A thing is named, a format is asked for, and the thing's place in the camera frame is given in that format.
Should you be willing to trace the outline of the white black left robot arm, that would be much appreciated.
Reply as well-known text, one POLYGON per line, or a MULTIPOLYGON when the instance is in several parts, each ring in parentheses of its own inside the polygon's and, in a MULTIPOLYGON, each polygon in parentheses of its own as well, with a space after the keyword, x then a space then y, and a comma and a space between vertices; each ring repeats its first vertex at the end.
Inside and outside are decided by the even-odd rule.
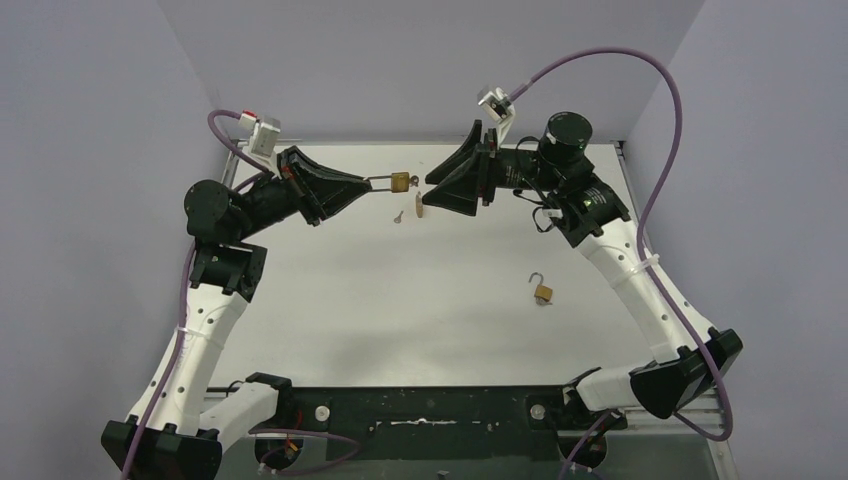
POLYGON ((239 192, 215 180, 184 198, 192 245, 182 269, 177 323, 143 394, 101 443, 124 479, 212 479, 224 453, 254 427, 295 416, 289 379, 254 373, 211 408, 204 401, 237 321, 263 275, 267 251, 248 238, 293 215, 317 226, 371 193, 369 178, 345 173, 291 147, 239 192))

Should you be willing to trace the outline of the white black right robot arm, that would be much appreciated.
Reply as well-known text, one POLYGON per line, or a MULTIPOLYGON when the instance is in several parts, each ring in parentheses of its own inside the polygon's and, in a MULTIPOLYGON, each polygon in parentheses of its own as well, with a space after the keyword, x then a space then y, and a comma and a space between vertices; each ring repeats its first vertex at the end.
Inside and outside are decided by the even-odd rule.
POLYGON ((641 407, 667 419, 714 386, 704 355, 725 374, 743 342, 687 304, 658 257, 638 248, 636 222, 586 155, 592 134, 585 117, 560 112, 536 148, 522 150, 500 146, 496 131, 475 121, 461 146, 426 175, 431 189, 423 203, 473 216, 499 188, 539 194, 538 209, 552 211, 552 228, 601 273, 652 355, 645 365, 596 368, 575 379, 562 400, 564 417, 585 427, 603 410, 641 407))

